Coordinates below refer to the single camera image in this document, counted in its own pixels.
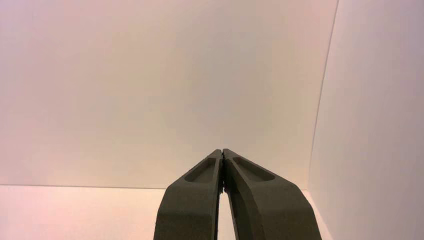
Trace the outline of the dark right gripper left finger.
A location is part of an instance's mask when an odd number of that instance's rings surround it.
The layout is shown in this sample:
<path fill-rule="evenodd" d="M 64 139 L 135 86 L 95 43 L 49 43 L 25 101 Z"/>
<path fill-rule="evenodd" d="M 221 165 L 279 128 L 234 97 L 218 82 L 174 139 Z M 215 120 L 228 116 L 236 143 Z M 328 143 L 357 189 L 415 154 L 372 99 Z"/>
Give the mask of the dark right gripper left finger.
<path fill-rule="evenodd" d="M 155 240 L 216 240 L 223 155 L 211 152 L 165 190 L 157 211 Z"/>

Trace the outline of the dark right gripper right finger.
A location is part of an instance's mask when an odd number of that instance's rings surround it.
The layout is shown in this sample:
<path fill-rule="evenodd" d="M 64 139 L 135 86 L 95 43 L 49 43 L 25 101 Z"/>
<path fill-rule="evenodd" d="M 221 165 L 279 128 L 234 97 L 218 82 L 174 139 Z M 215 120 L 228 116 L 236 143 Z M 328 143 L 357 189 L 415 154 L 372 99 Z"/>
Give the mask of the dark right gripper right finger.
<path fill-rule="evenodd" d="M 237 240 L 320 240 L 314 210 L 300 188 L 223 149 L 224 190 Z"/>

